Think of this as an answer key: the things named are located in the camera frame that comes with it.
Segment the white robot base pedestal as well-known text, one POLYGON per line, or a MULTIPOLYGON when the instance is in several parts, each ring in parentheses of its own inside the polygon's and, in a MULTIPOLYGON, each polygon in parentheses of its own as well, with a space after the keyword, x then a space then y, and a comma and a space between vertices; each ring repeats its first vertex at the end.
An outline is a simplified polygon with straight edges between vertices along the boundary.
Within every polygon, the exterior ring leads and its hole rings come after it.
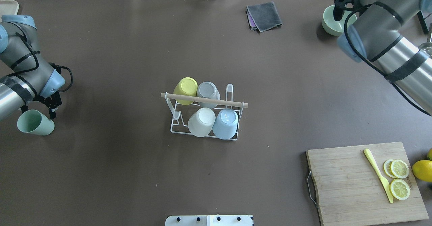
POLYGON ((165 226, 253 226, 252 215, 180 215, 169 216, 165 226))

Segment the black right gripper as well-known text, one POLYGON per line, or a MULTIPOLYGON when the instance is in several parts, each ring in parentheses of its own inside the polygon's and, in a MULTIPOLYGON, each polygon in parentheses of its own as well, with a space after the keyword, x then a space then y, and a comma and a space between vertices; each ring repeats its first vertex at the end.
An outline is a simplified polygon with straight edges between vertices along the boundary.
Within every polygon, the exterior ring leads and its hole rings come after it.
POLYGON ((341 21, 347 4, 354 5, 355 0, 334 0, 333 19, 341 21))

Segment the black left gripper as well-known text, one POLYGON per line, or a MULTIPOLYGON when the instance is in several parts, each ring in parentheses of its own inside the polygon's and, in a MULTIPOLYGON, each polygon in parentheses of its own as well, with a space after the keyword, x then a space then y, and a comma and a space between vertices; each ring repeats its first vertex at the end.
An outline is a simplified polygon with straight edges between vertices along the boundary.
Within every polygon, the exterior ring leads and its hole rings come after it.
MULTIPOLYGON (((48 112, 51 120, 57 117, 56 111, 58 107, 62 105, 60 92, 55 92, 52 95, 50 95, 48 98, 38 95, 37 97, 34 98, 34 101, 40 102, 48 108, 48 112)), ((28 106, 23 105, 21 107, 22 114, 25 113, 26 111, 28 111, 28 106)))

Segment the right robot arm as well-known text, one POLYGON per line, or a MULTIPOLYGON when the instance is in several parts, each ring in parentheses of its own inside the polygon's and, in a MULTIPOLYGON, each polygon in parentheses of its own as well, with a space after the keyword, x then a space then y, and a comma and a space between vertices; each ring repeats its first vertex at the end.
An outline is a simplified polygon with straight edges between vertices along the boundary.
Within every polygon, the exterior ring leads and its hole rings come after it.
POLYGON ((410 104, 431 115, 431 58, 399 33, 420 11, 431 12, 431 0, 355 0, 363 13, 344 29, 337 43, 356 62, 379 72, 410 104))

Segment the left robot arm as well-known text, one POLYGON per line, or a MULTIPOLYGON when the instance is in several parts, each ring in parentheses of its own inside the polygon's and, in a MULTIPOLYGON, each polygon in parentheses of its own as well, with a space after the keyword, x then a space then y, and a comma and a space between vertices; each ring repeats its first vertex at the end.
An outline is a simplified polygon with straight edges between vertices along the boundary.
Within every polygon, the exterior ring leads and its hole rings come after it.
POLYGON ((1 17, 0 58, 12 73, 1 78, 0 116, 28 110, 31 101, 43 103, 51 119, 62 104, 60 93, 66 81, 62 66, 47 62, 41 55, 34 19, 26 15, 1 17))

